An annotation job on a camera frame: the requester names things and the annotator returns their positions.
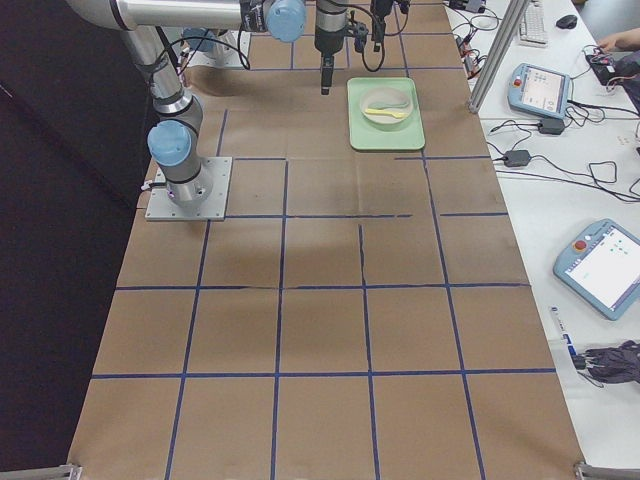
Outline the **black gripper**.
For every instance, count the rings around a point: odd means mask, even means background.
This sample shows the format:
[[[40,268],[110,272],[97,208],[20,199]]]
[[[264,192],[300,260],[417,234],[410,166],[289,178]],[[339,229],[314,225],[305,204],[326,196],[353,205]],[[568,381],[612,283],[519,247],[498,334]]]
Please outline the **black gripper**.
[[[370,12],[374,15],[372,20],[373,51],[380,52],[384,44],[386,33],[385,18],[391,13],[392,8],[398,5],[403,14],[409,12],[410,0],[371,0]]]
[[[314,45],[321,54],[337,54],[344,38],[354,39],[357,53],[362,53],[367,43],[368,27],[349,17],[349,6],[340,1],[316,1]],[[332,87],[334,56],[321,58],[321,94],[328,95]]]

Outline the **person hand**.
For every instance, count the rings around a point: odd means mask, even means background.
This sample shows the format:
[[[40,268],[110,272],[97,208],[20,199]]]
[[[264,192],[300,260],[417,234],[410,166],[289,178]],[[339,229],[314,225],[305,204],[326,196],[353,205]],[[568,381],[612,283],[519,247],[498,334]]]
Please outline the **person hand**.
[[[598,47],[604,51],[619,51],[624,46],[624,38],[621,33],[615,33],[603,37],[597,44]]]

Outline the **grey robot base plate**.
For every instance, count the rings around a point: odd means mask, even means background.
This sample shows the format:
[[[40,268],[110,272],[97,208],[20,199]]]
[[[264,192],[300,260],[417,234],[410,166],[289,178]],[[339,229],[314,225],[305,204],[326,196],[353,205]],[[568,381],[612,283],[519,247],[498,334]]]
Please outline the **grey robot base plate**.
[[[156,169],[145,219],[148,221],[223,221],[226,216],[233,160],[201,157],[199,175],[189,183],[169,182]]]

